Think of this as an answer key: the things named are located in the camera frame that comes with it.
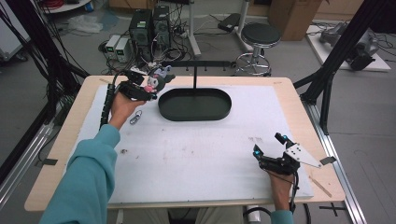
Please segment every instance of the black metal stand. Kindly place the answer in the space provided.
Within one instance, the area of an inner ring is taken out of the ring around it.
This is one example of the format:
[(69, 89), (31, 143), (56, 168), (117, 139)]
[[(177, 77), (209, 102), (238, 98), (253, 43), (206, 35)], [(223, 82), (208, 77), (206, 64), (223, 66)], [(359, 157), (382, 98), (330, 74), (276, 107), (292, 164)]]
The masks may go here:
[(316, 103), (318, 97), (323, 92), (319, 124), (325, 134), (329, 134), (327, 120), (332, 93), (332, 79), (341, 64), (347, 58), (348, 53), (356, 46), (364, 32), (367, 31), (370, 24), (377, 18), (387, 2), (388, 0), (363, 1), (358, 12), (355, 14), (343, 35), (330, 52), (329, 57), (319, 70), (309, 77), (305, 77), (293, 84), (294, 88), (297, 89), (311, 82), (308, 90), (301, 95), (301, 100), (311, 105)]
[(231, 63), (227, 61), (176, 61), (176, 62), (163, 62), (161, 63), (163, 67), (171, 65), (172, 67), (186, 67), (186, 71), (189, 71), (189, 67), (194, 67), (194, 83), (193, 89), (197, 89), (197, 70), (198, 67), (204, 67), (205, 71), (207, 67), (223, 67), (225, 71), (226, 67), (230, 67)]

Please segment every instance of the stool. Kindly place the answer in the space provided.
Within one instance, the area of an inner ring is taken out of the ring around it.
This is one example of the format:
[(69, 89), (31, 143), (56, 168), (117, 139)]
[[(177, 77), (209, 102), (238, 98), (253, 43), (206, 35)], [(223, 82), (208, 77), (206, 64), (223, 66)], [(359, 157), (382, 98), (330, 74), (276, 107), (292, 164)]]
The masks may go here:
[(280, 40), (280, 32), (267, 24), (249, 23), (241, 32), (241, 39), (253, 47), (252, 53), (240, 55), (235, 63), (238, 71), (244, 71), (253, 76), (271, 76), (271, 66), (264, 57), (264, 50), (275, 46)]

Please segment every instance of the person's arm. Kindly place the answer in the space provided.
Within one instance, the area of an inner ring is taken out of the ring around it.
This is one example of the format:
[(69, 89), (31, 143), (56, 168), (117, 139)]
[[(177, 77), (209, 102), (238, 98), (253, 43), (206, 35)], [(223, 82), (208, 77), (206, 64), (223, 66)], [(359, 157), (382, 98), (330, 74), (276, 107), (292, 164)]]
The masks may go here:
[(275, 205), (275, 212), (271, 213), (271, 223), (294, 223), (293, 215), (289, 206), (289, 195), (293, 175), (278, 175), (273, 172), (268, 172), (268, 175), (271, 179), (272, 197)]
[(143, 103), (116, 94), (109, 124), (93, 139), (78, 143), (40, 223), (106, 223), (107, 203), (115, 184), (114, 147), (120, 141), (119, 129)]

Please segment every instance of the gray pants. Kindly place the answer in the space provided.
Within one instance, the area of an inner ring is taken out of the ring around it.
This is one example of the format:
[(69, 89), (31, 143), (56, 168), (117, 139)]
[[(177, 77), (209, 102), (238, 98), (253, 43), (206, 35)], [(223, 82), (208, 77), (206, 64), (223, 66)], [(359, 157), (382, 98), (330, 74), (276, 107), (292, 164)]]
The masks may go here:
[[(243, 207), (208, 207), (200, 208), (195, 224), (243, 224)], [(124, 223), (134, 224), (169, 224), (168, 210), (158, 209), (131, 209)]]

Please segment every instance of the metal rail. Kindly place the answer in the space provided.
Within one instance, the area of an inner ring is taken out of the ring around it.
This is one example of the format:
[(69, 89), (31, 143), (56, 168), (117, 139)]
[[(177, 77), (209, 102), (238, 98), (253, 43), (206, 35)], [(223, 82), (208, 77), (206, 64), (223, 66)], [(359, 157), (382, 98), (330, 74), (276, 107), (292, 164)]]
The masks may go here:
[(346, 194), (346, 199), (344, 200), (344, 202), (346, 204), (346, 209), (349, 213), (349, 217), (351, 218), (352, 223), (366, 224), (367, 222), (363, 212), (361, 211), (361, 206), (359, 205), (355, 193), (353, 192), (353, 189), (349, 184), (344, 168), (340, 160), (338, 159), (337, 152), (335, 150), (334, 145), (332, 144), (332, 139), (330, 138), (329, 135), (323, 132), (323, 130), (320, 127), (319, 124), (320, 114), (318, 112), (318, 108), (315, 105), (309, 105), (306, 102), (303, 102), (303, 105), (309, 118), (311, 118), (311, 122), (315, 130), (317, 131), (317, 135), (326, 151), (326, 154), (328, 156), (333, 156), (337, 159), (337, 162), (334, 162), (332, 166), (334, 167), (335, 173), (337, 174), (341, 186), (343, 187), (344, 192)]

